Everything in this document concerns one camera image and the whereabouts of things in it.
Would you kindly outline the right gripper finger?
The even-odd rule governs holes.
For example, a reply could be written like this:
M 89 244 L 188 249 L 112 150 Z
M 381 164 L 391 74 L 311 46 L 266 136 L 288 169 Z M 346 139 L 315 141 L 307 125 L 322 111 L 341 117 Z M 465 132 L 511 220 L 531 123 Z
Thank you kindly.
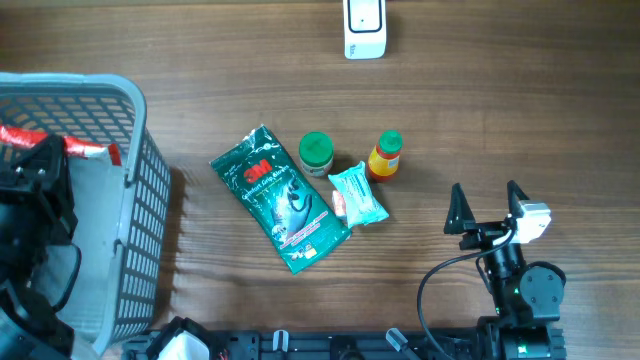
M 476 220 L 459 183 L 451 189 L 450 206 L 444 225 L 445 234 L 462 234 L 476 229 Z
M 530 198 L 514 180 L 510 180 L 507 183 L 507 195 L 509 213 L 512 216 L 522 216 L 524 214 L 524 210 L 522 209 L 521 203 L 529 201 Z

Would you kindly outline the red sauce bottle green cap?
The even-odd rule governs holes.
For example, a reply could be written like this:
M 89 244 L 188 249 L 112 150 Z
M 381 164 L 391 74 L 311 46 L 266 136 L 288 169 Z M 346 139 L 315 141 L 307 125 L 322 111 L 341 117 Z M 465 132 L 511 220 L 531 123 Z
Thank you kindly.
M 367 160 L 369 177 L 377 182 L 390 180 L 398 170 L 402 147 L 403 138 L 398 131 L 385 131 Z

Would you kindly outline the teal wet wipes pack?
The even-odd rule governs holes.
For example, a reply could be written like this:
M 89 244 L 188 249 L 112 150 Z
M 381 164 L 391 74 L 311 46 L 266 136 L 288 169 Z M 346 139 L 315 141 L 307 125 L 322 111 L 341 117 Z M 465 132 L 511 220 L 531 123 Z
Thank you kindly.
M 373 195 L 363 161 L 339 174 L 329 175 L 328 179 L 342 195 L 349 228 L 381 222 L 389 217 Z

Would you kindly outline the green lid jar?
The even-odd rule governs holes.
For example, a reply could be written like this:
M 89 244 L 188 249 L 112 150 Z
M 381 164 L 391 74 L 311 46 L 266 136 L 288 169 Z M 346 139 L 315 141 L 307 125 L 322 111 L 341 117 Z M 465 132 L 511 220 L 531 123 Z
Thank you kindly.
M 334 145 L 323 132 L 309 132 L 299 143 L 299 157 L 302 170 L 309 176 L 322 177 L 333 165 Z

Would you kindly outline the green 3M gloves packet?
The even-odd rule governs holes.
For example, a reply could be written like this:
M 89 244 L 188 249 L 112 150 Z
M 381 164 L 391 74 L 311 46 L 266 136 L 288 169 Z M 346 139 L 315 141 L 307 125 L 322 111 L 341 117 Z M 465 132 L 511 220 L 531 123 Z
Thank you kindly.
M 351 236 L 266 126 L 251 130 L 210 165 L 293 274 L 326 257 Z

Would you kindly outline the red toothpaste tube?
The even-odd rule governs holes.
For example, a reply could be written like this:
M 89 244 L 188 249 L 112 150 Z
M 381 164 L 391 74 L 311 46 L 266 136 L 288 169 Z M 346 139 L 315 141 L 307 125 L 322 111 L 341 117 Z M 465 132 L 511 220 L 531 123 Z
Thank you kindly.
M 52 134 L 43 131 L 1 126 L 1 142 L 20 149 L 31 149 L 50 137 Z M 122 165 L 116 144 L 100 145 L 73 136 L 63 136 L 62 139 L 67 156 L 107 161 L 113 166 Z

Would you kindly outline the small red white packet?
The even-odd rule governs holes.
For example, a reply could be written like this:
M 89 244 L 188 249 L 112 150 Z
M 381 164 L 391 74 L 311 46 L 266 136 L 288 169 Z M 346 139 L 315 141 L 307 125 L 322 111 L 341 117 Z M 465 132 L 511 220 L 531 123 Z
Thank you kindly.
M 334 190 L 332 192 L 332 205 L 333 205 L 333 211 L 335 215 L 338 218 L 345 220 L 347 217 L 346 203 L 345 203 L 344 197 L 338 190 Z

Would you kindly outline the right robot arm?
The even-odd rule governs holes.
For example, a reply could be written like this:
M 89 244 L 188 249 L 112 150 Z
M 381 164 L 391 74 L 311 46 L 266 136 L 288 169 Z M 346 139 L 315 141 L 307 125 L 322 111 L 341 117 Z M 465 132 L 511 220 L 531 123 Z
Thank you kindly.
M 477 250 L 476 267 L 492 297 L 494 316 L 481 317 L 471 337 L 472 359 L 564 359 L 560 319 L 566 275 L 545 262 L 527 262 L 522 247 L 540 238 L 551 209 L 507 184 L 505 219 L 478 222 L 460 184 L 452 186 L 444 232 L 461 235 L 459 248 Z

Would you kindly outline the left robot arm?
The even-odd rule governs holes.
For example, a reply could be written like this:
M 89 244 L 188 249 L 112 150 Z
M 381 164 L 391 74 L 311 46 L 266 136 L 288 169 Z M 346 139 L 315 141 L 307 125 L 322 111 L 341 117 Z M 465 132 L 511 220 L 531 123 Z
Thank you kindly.
M 74 330 L 56 313 L 75 284 L 51 304 L 31 286 L 49 246 L 70 246 L 77 225 L 64 140 L 48 135 L 1 169 L 1 357 L 69 359 Z

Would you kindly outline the white barcode scanner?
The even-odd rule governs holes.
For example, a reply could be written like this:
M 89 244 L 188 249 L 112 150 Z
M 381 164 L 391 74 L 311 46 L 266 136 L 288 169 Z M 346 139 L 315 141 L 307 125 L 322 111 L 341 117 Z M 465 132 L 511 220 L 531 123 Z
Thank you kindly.
M 385 54 L 385 0 L 343 0 L 343 23 L 344 55 L 347 59 L 378 59 Z

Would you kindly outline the grey plastic shopping basket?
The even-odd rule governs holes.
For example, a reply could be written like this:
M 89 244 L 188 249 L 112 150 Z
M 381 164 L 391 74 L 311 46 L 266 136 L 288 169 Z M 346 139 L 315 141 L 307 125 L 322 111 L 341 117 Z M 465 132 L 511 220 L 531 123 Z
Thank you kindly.
M 121 156 L 119 166 L 69 160 L 82 262 L 58 317 L 83 358 L 103 355 L 153 320 L 171 174 L 146 119 L 143 93 L 122 76 L 1 76 L 2 124 L 116 145 Z

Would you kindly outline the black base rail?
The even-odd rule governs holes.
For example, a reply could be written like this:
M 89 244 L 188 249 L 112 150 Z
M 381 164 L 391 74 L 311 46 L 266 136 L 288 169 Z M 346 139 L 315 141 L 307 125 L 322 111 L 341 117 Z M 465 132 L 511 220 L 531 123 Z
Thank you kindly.
M 190 318 L 123 345 L 122 357 L 141 359 L 550 359 L 567 357 L 563 331 L 550 326 L 500 329 L 490 318 L 476 327 L 437 328 L 437 349 L 421 332 L 213 331 Z

